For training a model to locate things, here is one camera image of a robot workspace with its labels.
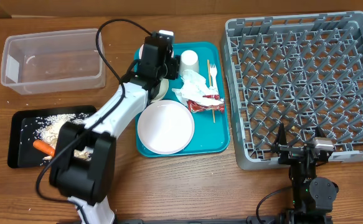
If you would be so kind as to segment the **peanut food scraps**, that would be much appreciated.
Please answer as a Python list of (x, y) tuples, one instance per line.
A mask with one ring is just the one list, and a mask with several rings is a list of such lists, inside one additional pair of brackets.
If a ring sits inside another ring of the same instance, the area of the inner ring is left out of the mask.
[[(93, 154), (93, 149), (89, 148), (89, 147), (85, 147), (84, 150), (79, 151), (79, 150), (74, 150), (73, 156), (79, 159), (82, 159), (84, 161), (90, 161), (91, 160), (91, 156)], [(43, 161), (50, 161), (52, 159), (51, 155), (45, 156), (43, 157)]]

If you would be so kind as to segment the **white bowl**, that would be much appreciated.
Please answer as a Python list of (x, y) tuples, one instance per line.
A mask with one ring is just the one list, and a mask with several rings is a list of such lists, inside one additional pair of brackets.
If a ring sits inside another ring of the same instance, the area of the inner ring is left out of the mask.
[(142, 58), (143, 48), (144, 48), (144, 44), (143, 44), (143, 45), (141, 45), (141, 47), (139, 48), (139, 52), (138, 52), (138, 57), (139, 57), (139, 59), (141, 59), (141, 58)]
[(151, 101), (152, 103), (162, 100), (169, 88), (169, 80), (168, 79), (162, 79), (159, 86), (159, 92), (156, 95), (156, 97)]

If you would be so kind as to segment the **rice food scraps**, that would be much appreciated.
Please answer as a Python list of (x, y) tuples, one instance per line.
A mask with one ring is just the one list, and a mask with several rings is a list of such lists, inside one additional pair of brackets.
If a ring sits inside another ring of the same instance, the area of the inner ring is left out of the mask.
[(36, 140), (41, 140), (55, 148), (59, 131), (66, 122), (81, 124), (88, 117), (89, 114), (87, 113), (69, 113), (37, 118), (38, 128), (34, 131), (34, 137)]

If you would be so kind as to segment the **orange carrot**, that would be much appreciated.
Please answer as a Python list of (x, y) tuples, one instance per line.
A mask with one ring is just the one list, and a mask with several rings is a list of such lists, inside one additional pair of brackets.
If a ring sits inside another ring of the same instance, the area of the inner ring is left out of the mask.
[(54, 155), (55, 155), (55, 149), (51, 145), (47, 144), (46, 142), (44, 142), (42, 140), (35, 140), (33, 142), (33, 146), (37, 150), (47, 154), (48, 156), (54, 157)]

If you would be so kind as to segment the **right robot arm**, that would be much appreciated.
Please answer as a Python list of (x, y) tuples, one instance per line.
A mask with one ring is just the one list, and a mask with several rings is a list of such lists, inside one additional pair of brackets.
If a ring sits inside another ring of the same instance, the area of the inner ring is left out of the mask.
[(331, 223), (327, 214), (332, 211), (339, 187), (333, 181), (316, 174), (318, 166), (328, 163), (334, 152), (334, 144), (317, 126), (314, 138), (301, 147), (293, 147), (286, 140), (283, 124), (271, 151), (278, 154), (278, 163), (288, 165), (289, 179), (293, 193), (293, 208), (285, 210), (277, 223)]

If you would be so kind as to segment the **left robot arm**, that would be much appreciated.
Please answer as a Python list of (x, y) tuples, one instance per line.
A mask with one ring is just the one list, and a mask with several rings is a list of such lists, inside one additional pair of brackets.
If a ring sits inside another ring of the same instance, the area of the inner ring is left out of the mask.
[(59, 131), (55, 155), (45, 167), (49, 182), (64, 203), (75, 205), (82, 223), (115, 223), (107, 194), (115, 171), (116, 140), (130, 121), (155, 99), (163, 79), (179, 74), (173, 54), (174, 33), (150, 33), (141, 58), (132, 61), (110, 100), (82, 124), (66, 122)]

